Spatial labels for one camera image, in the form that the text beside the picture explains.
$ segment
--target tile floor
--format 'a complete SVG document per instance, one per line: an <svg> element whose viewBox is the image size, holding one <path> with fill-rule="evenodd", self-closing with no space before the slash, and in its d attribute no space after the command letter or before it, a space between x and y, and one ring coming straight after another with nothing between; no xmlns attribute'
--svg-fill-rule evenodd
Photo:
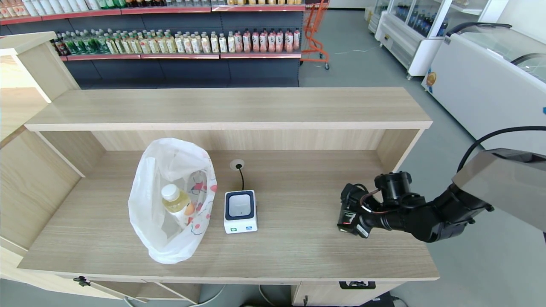
<svg viewBox="0 0 546 307"><path fill-rule="evenodd" d="M300 69L300 86L403 86L429 114L434 123L419 139L402 165L412 174L412 190L427 199L450 184L463 153L473 139L429 96L419 78L407 81L404 68L367 30L363 11L328 11L317 37L331 54L330 70L306 62ZM456 238L429 244L441 278L434 282L410 282L393 290L411 307L417 306L539 306L546 301L540 291L546 270L542 232L500 210L483 213L477 223ZM525 279L526 286L518 281ZM101 306L122 307L124 302L79 297L2 280L2 307ZM207 285L201 301L221 288ZM289 288L265 286L276 305L289 305ZM209 307L237 307L243 302L265 303L257 286L229 285ZM147 307L184 307L180 302L152 301Z"/></svg>

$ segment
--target bottle cap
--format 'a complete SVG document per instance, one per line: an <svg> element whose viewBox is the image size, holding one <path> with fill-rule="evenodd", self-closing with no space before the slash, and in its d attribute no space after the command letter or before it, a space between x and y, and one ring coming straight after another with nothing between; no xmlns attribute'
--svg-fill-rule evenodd
<svg viewBox="0 0 546 307"><path fill-rule="evenodd" d="M170 184L161 189L161 197L168 202L176 200L180 196L180 190L177 186Z"/></svg>

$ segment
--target counter top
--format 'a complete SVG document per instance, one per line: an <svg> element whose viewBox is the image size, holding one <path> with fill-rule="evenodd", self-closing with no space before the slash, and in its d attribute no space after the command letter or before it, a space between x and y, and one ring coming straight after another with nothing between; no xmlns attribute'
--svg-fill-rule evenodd
<svg viewBox="0 0 546 307"><path fill-rule="evenodd" d="M346 183L373 186L375 151L211 151L218 180L209 228L178 264L152 260L129 223L127 199L141 151L107 151L36 239L20 268L146 281L253 283L435 280L424 243L374 229L368 239L337 230ZM257 198L258 231L226 234L223 195L240 189L229 169L245 160L245 187Z"/></svg>
<svg viewBox="0 0 546 307"><path fill-rule="evenodd" d="M31 131L426 129L402 87L169 88L68 91Z"/></svg>

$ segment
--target plastic bag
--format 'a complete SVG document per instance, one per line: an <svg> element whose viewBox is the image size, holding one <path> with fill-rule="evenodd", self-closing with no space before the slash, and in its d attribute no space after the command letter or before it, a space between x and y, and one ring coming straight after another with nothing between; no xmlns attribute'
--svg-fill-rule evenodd
<svg viewBox="0 0 546 307"><path fill-rule="evenodd" d="M196 216L184 230L162 203L161 189L170 183L195 204ZM131 225L152 259L172 264L193 255L209 225L215 192L216 176L204 149L174 138L155 140L146 148L128 205Z"/></svg>

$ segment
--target shopping cart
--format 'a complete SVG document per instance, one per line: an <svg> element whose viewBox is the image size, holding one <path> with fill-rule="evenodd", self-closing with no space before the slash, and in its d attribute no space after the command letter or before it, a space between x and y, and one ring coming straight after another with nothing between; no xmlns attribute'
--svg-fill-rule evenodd
<svg viewBox="0 0 546 307"><path fill-rule="evenodd" d="M304 48L301 51L301 60L303 62L322 62L324 69L330 69L328 61L330 55L324 51L324 45L314 38L321 25L322 18L328 9L330 0L306 0L304 14L304 33L305 41ZM311 58L311 54L318 53L319 58Z"/></svg>

